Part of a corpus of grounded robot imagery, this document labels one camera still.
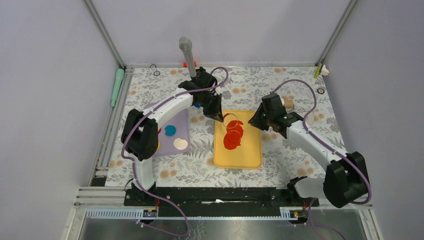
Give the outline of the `red dough ball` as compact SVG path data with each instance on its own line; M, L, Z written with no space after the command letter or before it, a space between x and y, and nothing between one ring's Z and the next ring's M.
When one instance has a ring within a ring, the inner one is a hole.
M240 120L230 121L226 127L226 134L223 138L223 145L227 150L234 150L241 146L244 135L243 122Z

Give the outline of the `wooden dough roller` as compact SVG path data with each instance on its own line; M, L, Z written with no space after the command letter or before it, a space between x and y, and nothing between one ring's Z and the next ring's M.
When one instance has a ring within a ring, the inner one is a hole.
M285 108L287 108L287 109L294 109L295 104L294 104L294 101L293 100L288 99L288 98L282 98L281 101L282 101L282 105Z

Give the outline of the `yellow tray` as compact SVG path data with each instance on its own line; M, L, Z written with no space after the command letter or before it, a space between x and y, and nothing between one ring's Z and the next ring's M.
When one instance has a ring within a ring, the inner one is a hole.
M254 115L249 110L223 110L224 122L215 122L213 163L223 169L249 169L255 170L261 167L262 142L261 131L251 126L248 121ZM241 146L228 150L224 147L223 139L226 134L226 126L230 121L243 122L243 137Z

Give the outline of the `metal dough scraper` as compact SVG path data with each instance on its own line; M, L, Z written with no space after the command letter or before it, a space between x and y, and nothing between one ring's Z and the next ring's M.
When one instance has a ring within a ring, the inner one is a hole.
M308 116L305 116L305 122L308 126L312 126L315 123L315 114L312 112Z

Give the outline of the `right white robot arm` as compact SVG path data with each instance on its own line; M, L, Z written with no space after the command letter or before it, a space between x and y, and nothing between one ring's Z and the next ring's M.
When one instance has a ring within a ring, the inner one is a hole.
M287 112L282 99L276 93L268 94L249 124L259 130L272 129L285 139L295 143L325 170L323 178L296 177L287 184L287 201L301 205L309 198L326 198L333 206L361 204L358 200L371 197L371 186L365 158L355 151L344 152L319 138L296 112Z

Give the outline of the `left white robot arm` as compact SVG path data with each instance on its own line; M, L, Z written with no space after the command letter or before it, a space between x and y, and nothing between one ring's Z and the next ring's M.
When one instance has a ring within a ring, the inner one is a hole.
M141 111L128 112L121 134L121 157L131 161L133 185L138 189L136 199L144 206L152 204L155 192L152 157L159 146L159 130L171 118L193 105L203 108L203 115L223 122L222 95L218 88L225 86L229 79L228 70L223 67L225 78L218 82L212 72L203 67L195 69L190 80L181 82L175 91Z

